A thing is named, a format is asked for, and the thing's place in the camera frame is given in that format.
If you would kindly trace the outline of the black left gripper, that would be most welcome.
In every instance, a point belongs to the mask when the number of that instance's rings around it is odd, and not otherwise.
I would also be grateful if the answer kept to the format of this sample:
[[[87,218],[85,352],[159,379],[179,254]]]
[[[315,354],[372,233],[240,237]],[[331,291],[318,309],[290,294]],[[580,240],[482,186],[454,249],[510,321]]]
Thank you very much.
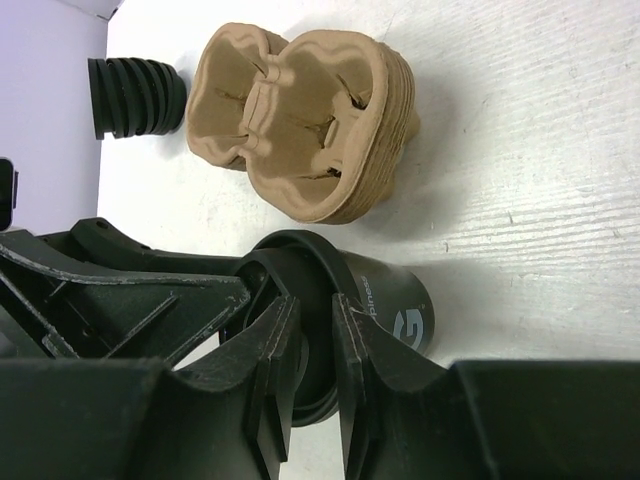
[[[1,235],[1,357],[181,360],[249,300],[238,257],[153,249],[104,218]]]

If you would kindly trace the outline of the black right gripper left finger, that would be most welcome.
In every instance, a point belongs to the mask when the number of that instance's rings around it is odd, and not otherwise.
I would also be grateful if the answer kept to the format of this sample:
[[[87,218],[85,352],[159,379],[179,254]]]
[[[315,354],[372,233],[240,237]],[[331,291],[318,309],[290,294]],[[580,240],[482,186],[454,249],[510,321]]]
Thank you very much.
[[[152,359],[5,359],[5,479],[275,479],[288,458],[300,305],[174,371]]]

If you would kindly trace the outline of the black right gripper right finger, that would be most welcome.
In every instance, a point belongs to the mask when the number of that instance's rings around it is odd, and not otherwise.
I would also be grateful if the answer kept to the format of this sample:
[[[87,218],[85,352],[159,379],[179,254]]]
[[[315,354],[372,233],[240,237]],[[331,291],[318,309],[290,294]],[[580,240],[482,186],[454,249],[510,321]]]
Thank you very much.
[[[419,355],[350,297],[333,300],[349,479],[635,479],[635,361]]]

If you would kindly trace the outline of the black paper coffee cup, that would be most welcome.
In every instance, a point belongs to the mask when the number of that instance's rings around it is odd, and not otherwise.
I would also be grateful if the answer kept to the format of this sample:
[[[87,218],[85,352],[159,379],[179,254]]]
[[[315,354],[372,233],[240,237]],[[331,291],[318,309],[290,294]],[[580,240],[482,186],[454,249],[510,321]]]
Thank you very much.
[[[434,336],[430,295],[413,272],[352,252],[341,252],[364,310],[395,338],[425,355]]]

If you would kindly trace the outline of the brown pulp cup carrier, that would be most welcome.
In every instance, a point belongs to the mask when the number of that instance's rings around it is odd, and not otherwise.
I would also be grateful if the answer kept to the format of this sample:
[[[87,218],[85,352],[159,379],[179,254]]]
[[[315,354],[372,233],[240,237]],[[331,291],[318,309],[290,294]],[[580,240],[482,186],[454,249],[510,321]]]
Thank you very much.
[[[388,199],[419,131],[415,77],[387,44],[312,30],[293,40],[228,23],[204,48],[186,107],[190,150],[248,176],[295,221],[350,223]]]

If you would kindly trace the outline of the stack of black lids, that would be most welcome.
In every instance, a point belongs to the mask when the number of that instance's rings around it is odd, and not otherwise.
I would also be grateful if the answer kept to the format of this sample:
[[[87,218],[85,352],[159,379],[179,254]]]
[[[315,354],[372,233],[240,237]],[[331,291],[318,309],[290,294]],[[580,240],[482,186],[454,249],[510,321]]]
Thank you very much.
[[[167,63],[135,57],[87,60],[94,135],[102,140],[170,134],[180,127],[187,88]]]

